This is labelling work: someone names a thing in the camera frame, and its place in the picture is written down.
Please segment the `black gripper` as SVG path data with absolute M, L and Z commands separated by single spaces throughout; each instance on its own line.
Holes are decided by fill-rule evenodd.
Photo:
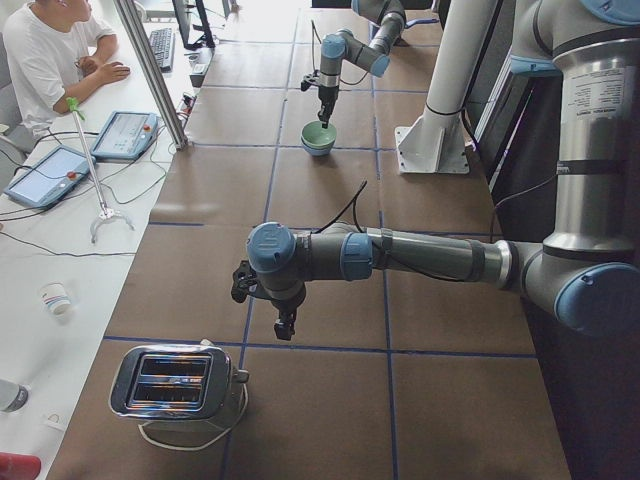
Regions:
M 321 122 L 321 127 L 327 129 L 338 99 L 338 87 L 320 85 L 318 87 L 318 98 L 321 102 L 319 121 Z
M 274 332 L 279 340 L 291 340 L 295 335 L 297 309 L 306 298 L 306 288 L 301 287 L 295 293 L 283 299 L 272 298 L 271 304 L 278 311 L 278 319 L 274 323 Z

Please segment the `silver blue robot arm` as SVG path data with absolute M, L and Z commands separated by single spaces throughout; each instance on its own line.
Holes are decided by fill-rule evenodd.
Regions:
M 445 150 L 499 10 L 499 1 L 474 2 L 450 2 L 424 111 L 395 134 L 400 173 L 455 173 Z M 319 73 L 303 83 L 319 88 L 323 128 L 337 102 L 342 62 L 382 76 L 394 42 L 412 25 L 401 1 L 351 1 L 351 8 L 379 30 L 368 45 L 348 29 L 322 39 Z M 276 337 L 291 340 L 306 281 L 354 281 L 392 269 L 495 284 L 588 335 L 636 325 L 639 269 L 623 262 L 634 246 L 622 218 L 634 162 L 629 142 L 639 132 L 639 1 L 516 1 L 509 58 L 514 74 L 562 75 L 555 227 L 542 243 L 362 230 L 337 220 L 294 233 L 268 222 L 248 237 L 232 298 L 270 301 L 279 311 Z
M 368 44 L 356 39 L 347 29 L 323 38 L 316 85 L 321 102 L 317 116 L 325 129 L 338 99 L 342 63 L 349 62 L 366 73 L 382 77 L 390 63 L 390 51 L 406 25 L 405 9 L 400 1 L 352 1 L 351 8 L 377 25 L 378 31 Z

